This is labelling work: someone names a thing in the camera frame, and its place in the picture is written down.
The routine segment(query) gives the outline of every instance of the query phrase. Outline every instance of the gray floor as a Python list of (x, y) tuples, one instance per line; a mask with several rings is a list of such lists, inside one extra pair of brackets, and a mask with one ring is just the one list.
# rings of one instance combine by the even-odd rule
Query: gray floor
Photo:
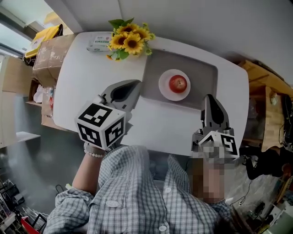
[[(17, 185), (28, 207), (49, 214), (55, 207), (55, 186), (72, 184), (84, 156), (83, 142), (77, 133), (42, 126), (41, 108), (26, 104), (23, 97), (16, 98), (15, 111), (16, 131), (41, 137), (0, 149), (1, 179)], [(167, 156), (150, 151), (154, 178), (165, 177)], [(185, 167), (187, 157), (177, 158)]]

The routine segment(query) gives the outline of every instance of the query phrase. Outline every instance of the white table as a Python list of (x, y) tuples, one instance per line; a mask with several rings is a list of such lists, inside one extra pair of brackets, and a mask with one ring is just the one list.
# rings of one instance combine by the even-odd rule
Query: white table
[[(87, 100), (121, 80), (142, 80), (146, 56), (120, 63), (108, 60), (107, 53), (86, 50), (91, 32), (77, 35), (61, 68), (54, 100), (56, 125), (77, 132), (74, 118)], [(218, 69), (217, 99), (226, 109), (236, 144), (243, 138), (249, 103), (248, 76), (239, 66), (202, 49), (157, 37), (154, 49), (182, 54), (212, 64)], [(133, 127), (122, 144), (145, 145), (148, 149), (190, 155), (193, 132), (201, 128), (199, 110), (155, 102), (142, 97), (132, 111)]]

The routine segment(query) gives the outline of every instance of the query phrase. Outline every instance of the shirt button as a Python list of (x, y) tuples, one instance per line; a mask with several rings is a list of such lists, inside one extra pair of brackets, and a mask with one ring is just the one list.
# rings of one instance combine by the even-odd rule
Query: shirt button
[(170, 187), (168, 187), (168, 188), (165, 189), (165, 192), (166, 193), (170, 193), (171, 191), (172, 191), (172, 188), (170, 188)]
[(167, 230), (167, 227), (164, 226), (164, 225), (162, 225), (162, 226), (159, 227), (159, 231), (160, 231), (160, 232), (164, 232), (164, 231), (166, 231), (166, 230)]

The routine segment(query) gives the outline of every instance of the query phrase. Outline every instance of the checkered shirt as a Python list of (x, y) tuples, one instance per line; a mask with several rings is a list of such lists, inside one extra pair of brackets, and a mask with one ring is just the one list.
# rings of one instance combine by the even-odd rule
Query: checkered shirt
[(173, 156), (168, 166), (162, 194), (145, 147), (111, 151), (102, 161), (96, 195), (74, 188), (59, 194), (44, 233), (72, 233), (87, 223), (88, 234), (207, 234), (220, 218), (231, 218), (224, 201), (209, 205), (191, 195), (188, 176)]

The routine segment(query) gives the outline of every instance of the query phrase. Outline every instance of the green leaf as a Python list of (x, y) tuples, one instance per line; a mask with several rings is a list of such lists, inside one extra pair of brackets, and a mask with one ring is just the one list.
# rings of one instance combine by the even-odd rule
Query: green leaf
[(126, 59), (128, 57), (129, 53), (128, 52), (125, 52), (125, 49), (121, 49), (119, 50), (119, 57), (121, 59)]
[(130, 20), (124, 21), (121, 26), (125, 27), (127, 24), (130, 24), (133, 20), (134, 20), (134, 17)]
[(124, 23), (124, 20), (117, 19), (117, 20), (109, 20), (108, 22), (113, 26), (113, 28), (117, 29), (119, 28), (119, 26), (121, 26)]

